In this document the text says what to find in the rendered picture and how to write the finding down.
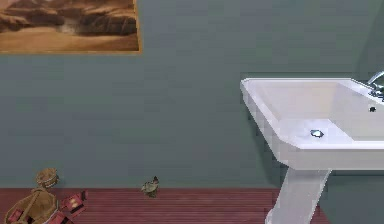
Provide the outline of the small olive duck figurine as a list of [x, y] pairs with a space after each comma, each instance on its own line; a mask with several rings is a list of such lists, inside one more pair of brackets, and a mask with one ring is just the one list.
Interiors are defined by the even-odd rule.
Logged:
[[142, 185], [141, 191], [150, 198], [157, 196], [157, 190], [159, 187], [159, 179], [154, 176], [151, 181], [147, 181]]

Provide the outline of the white pedestal sink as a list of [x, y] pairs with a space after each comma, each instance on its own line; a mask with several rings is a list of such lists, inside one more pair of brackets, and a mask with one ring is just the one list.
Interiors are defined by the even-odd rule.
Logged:
[[244, 104], [288, 167], [265, 224], [310, 224], [334, 170], [384, 170], [384, 101], [352, 78], [245, 78]]

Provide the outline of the brown framed landscape picture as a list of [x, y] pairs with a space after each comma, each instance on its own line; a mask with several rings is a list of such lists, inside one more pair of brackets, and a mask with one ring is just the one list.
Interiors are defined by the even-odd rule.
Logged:
[[140, 51], [137, 0], [0, 0], [0, 53]]

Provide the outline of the red flat box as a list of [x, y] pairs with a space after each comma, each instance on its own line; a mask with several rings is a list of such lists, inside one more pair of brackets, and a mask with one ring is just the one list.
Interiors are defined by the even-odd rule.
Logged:
[[57, 211], [46, 224], [74, 224], [63, 212]]
[[87, 200], [88, 192], [86, 190], [76, 193], [63, 199], [60, 202], [61, 209], [67, 209], [73, 216], [76, 216], [85, 210], [84, 202]]

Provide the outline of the chrome sink faucet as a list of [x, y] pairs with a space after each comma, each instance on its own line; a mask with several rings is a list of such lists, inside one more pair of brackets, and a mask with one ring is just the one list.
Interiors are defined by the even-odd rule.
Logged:
[[384, 99], [384, 82], [382, 84], [379, 83], [381, 78], [384, 78], [384, 70], [374, 74], [367, 84], [372, 87], [372, 90], [369, 92], [371, 96]]

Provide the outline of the brown round basket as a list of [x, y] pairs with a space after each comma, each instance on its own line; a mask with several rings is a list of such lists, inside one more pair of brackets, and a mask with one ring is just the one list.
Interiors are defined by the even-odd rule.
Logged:
[[56, 168], [45, 168], [36, 175], [36, 183], [43, 188], [51, 188], [59, 181]]

